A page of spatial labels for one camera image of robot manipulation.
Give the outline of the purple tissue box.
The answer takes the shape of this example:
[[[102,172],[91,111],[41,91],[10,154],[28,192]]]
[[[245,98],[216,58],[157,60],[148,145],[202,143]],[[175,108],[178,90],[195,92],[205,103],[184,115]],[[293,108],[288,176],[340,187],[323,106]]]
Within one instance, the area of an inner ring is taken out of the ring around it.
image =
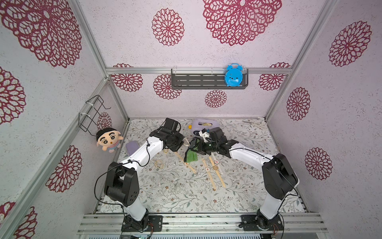
[[[203,129],[212,129],[215,127],[220,127],[220,123],[211,119],[194,119],[188,126],[190,133],[196,137],[200,137],[199,132]]]

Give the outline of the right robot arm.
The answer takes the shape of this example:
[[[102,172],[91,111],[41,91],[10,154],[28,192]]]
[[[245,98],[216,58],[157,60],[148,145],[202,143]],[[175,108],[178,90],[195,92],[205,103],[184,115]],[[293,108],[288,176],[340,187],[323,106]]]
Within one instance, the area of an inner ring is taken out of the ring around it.
[[[189,157],[190,152],[200,155],[212,155],[215,152],[262,171],[267,195],[258,210],[258,217],[261,219],[268,221],[274,219],[284,199],[299,184],[299,178],[285,155],[264,154],[246,147],[237,140],[228,140],[219,127],[200,131],[200,136],[194,137],[190,142],[185,159]]]

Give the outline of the grey wall shelf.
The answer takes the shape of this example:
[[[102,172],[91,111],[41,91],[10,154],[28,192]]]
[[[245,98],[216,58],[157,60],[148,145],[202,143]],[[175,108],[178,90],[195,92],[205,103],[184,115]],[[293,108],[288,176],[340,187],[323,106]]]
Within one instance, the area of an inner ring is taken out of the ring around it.
[[[234,87],[227,85],[225,74],[178,73],[171,69],[171,86],[174,90],[244,90],[248,87],[248,74]]]

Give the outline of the cartoon boy plush doll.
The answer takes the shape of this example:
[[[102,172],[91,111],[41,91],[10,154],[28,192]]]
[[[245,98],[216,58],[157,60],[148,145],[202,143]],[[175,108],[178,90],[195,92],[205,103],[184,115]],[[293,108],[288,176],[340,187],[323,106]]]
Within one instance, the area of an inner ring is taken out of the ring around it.
[[[123,140],[122,134],[112,127],[101,129],[96,133],[96,145],[109,153],[121,148]]]

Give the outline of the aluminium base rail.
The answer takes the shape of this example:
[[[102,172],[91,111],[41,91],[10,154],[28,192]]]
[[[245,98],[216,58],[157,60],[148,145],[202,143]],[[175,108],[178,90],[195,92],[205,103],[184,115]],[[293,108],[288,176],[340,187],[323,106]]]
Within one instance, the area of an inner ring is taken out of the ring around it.
[[[248,234],[261,233],[254,224],[254,214],[244,213],[200,213],[200,214],[150,214],[149,219],[156,227],[156,234]],[[78,228],[78,235],[119,234],[123,222],[122,214],[87,214]],[[328,229],[319,213],[284,213],[265,231],[277,233],[327,233]]]

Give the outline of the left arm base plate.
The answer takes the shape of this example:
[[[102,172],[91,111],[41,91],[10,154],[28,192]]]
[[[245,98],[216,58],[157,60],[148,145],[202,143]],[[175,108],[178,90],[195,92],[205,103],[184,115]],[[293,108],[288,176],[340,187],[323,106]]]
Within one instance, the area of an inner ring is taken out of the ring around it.
[[[124,232],[161,232],[163,216],[146,215],[141,221],[134,220],[130,215],[123,219],[121,231]]]

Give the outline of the beige watch long right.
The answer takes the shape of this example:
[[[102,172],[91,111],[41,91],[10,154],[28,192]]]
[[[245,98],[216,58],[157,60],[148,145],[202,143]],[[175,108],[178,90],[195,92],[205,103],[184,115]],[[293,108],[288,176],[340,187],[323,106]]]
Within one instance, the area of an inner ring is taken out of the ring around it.
[[[222,178],[222,175],[220,173],[220,167],[219,167],[219,161],[216,159],[215,155],[214,154],[211,154],[211,156],[209,157],[210,159],[210,162],[212,164],[212,168],[213,170],[215,171],[215,173],[217,174],[223,188],[226,188],[226,184]]]

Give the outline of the purple pad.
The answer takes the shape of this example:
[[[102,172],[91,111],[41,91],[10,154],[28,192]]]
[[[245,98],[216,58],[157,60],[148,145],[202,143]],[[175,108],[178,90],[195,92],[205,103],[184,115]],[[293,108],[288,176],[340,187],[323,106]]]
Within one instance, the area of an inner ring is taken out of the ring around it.
[[[126,147],[127,155],[131,156],[139,149],[140,146],[139,146],[138,142],[134,140],[134,141],[128,142],[125,145],[125,147]]]

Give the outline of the green cleaning cloth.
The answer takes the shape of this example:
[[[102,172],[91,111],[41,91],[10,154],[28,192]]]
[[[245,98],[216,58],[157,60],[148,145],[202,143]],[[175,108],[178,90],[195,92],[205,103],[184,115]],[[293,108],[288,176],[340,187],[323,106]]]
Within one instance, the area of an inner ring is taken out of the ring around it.
[[[199,142],[200,139],[194,137],[190,142],[190,146],[187,148],[185,152],[184,162],[191,163],[194,161],[198,161],[198,152],[199,152]]]

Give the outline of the blue alarm clock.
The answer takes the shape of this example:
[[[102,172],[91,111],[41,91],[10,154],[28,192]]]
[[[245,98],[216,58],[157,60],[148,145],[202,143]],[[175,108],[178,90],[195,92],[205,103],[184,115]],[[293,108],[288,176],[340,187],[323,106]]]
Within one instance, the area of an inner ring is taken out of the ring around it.
[[[237,63],[228,65],[224,80],[228,87],[239,87],[243,80],[243,67]]]

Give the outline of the beige watch long diagonal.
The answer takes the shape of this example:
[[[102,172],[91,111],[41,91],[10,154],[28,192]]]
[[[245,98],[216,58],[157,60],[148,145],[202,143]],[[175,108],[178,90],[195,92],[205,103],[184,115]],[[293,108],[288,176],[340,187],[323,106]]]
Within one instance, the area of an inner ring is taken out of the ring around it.
[[[191,170],[191,172],[195,175],[197,175],[197,171],[191,166],[189,165],[188,163],[184,162],[183,158],[180,156],[180,154],[178,152],[174,152],[174,154],[178,157],[178,159],[189,169]]]

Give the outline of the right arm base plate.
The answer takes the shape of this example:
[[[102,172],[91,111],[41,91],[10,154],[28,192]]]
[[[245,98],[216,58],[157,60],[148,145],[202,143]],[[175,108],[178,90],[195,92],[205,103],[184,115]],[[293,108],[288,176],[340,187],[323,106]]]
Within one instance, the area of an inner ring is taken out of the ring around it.
[[[264,216],[241,215],[239,227],[244,231],[280,231],[284,229],[279,215],[270,220]]]

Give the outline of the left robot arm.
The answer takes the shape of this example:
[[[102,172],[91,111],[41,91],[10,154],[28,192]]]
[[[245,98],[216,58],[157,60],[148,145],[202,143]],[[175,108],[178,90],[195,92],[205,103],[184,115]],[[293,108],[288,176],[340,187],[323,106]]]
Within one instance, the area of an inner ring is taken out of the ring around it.
[[[178,121],[166,118],[153,130],[143,144],[120,163],[111,163],[105,176],[104,194],[136,222],[143,221],[147,209],[140,202],[139,172],[163,149],[176,152],[184,144]]]

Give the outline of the beige watch long centre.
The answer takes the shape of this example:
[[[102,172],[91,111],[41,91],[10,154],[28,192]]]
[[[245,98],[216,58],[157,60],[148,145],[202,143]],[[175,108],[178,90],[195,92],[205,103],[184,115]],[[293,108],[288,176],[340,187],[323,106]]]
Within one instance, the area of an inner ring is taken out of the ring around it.
[[[202,162],[203,162],[203,165],[204,165],[204,167],[205,167],[205,171],[207,172],[207,175],[208,175],[208,177],[209,177],[209,180],[210,180],[210,182],[211,182],[212,188],[213,188],[213,190],[215,191],[215,190],[216,190],[216,184],[215,184],[215,182],[214,182],[214,180],[213,180],[213,177],[212,177],[210,168],[209,168],[209,166],[208,166],[208,164],[207,164],[207,162],[206,162],[206,160],[205,160],[204,158],[202,158]]]

